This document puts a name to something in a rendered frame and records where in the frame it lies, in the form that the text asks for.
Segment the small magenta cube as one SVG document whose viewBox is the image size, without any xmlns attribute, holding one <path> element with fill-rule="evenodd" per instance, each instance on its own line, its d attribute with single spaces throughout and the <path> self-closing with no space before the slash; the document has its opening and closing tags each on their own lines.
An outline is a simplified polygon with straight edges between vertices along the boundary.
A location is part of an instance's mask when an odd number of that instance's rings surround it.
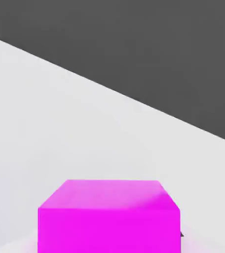
<svg viewBox="0 0 225 253">
<path fill-rule="evenodd" d="M 38 208 L 37 253 L 181 253 L 180 209 L 157 180 L 69 179 Z"/>
</svg>

